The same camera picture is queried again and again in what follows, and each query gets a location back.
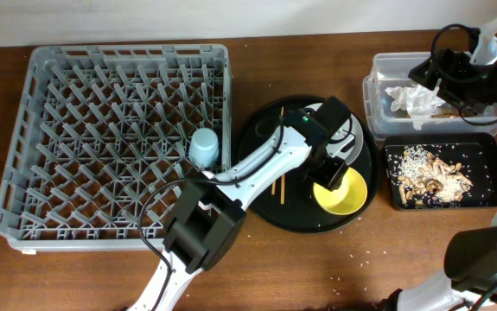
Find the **golden brown food scraps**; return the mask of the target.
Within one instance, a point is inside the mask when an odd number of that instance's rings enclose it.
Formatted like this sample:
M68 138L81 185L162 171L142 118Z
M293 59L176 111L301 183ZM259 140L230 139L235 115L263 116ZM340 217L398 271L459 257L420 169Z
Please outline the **golden brown food scraps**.
M393 155L393 186L404 208L456 206L474 187L462 164L450 164L421 145Z

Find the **light blue plastic cup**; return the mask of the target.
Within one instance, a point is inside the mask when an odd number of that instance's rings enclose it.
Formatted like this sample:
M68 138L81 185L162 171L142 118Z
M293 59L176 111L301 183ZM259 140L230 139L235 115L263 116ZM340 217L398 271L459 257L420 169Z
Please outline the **light blue plastic cup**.
M209 128L197 129L191 137L188 159L197 168L211 168L218 159L219 138Z

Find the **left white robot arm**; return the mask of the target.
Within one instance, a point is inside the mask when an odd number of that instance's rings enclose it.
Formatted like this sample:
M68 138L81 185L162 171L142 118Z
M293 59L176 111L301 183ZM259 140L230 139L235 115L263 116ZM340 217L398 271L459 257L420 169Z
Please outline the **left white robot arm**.
M240 163L216 175L204 171L186 179L164 223L163 247L146 243L160 262L132 309L172 309L192 280L226 255L249 205L281 175L308 167L320 173L319 185L338 188L347 164L329 154L328 146L351 123L349 112L287 111L270 137Z

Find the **white ceramic plate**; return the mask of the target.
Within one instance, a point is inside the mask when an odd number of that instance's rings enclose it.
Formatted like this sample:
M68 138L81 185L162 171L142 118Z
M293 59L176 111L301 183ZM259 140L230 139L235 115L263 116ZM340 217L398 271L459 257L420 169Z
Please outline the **white ceramic plate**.
M315 103L302 108L304 130L319 130L324 134L326 134L325 130L314 119L314 114L316 110L322 105L322 103ZM327 147L327 151L331 155L343 159L347 165L350 165L352 162L356 160L363 147L363 131L361 125L355 119L352 112L351 112L351 120L352 120L352 130L348 138L341 143L328 142L328 147ZM336 131L334 138L343 137L344 134L347 133L347 130L348 130L348 122L345 122L342 125L341 130Z

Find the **clear plastic waste bin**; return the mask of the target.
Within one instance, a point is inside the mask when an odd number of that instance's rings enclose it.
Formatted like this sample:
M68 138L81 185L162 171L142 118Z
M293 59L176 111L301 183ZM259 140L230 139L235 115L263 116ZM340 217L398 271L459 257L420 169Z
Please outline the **clear plastic waste bin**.
M393 98L385 91L388 87L411 87L409 71L429 58L427 52L383 53L373 57L371 72L364 78L363 98L368 128L377 141L389 136L424 135L440 133L487 132L494 136L497 125L484 123L497 118L497 104L490 105L476 117L477 126L465 123L458 116L411 118L406 111L392 111Z

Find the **yellow bowl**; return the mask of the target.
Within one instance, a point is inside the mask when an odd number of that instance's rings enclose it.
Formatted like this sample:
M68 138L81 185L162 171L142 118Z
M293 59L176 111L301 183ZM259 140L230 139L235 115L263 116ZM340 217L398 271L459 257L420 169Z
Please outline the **yellow bowl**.
M349 168L338 189L329 191L315 183L313 195L325 212L345 216L355 213L363 207L367 198L367 185L359 172Z

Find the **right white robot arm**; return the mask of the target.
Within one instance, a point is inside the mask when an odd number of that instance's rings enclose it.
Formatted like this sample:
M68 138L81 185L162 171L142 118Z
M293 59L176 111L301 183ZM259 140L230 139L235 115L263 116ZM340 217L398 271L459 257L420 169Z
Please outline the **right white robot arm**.
M430 48L410 79L436 90L460 115L497 104L497 26L463 26L469 51ZM458 232L449 242L443 270L412 289L397 289L380 310L478 310L497 304L497 212L487 228Z

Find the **grey plastic dishwasher rack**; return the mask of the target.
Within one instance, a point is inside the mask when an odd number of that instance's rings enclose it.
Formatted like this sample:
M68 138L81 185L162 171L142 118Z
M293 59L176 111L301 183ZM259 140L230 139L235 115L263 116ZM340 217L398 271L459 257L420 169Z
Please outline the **grey plastic dishwasher rack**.
M30 55L0 186L19 251L137 251L178 198L199 128L231 164L231 65L220 44L44 46Z

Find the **round black serving tray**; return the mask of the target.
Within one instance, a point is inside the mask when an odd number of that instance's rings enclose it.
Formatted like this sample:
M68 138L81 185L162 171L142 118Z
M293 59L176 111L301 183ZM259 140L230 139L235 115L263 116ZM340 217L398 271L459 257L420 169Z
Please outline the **round black serving tray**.
M323 97L296 95L276 99L254 112L232 139L232 163L236 164L263 144L277 127L280 109L296 109L321 103ZM360 118L356 123L363 129L363 146L350 167L357 170L367 186L364 205L348 215L334 215L321 208L313 195L313 183L297 168L286 175L285 202L267 188L250 205L261 219L284 230L299 233L329 232L355 221L369 207L379 191L384 161L370 130Z

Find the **white paper napkin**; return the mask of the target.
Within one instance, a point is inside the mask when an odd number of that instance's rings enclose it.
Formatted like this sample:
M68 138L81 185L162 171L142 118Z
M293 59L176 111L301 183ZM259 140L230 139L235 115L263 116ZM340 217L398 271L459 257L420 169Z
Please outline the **white paper napkin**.
M436 94L439 88L430 90L424 86L412 84L411 86L387 87L385 92L393 101L391 111L405 111L412 119L413 128L421 130L425 118L430 118L445 104L445 101Z

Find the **black rectangular waste tray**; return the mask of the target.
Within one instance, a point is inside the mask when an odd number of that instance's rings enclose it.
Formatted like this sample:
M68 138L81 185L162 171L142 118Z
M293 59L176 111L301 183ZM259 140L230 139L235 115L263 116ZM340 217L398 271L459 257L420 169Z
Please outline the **black rectangular waste tray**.
M400 156L404 147L421 145L447 163L462 164L462 172L474 183L456 206L404 208L394 193L392 156ZM390 136L384 141L386 172L395 208L403 211L497 206L497 144L487 133L430 134Z

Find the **right wooden chopstick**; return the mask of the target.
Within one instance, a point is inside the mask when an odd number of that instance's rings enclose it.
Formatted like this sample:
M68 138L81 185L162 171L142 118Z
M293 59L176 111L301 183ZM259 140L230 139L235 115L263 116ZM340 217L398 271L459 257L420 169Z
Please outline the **right wooden chopstick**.
M284 115L284 107L281 108L281 117ZM280 204L285 203L285 175L281 176L281 187L280 187Z

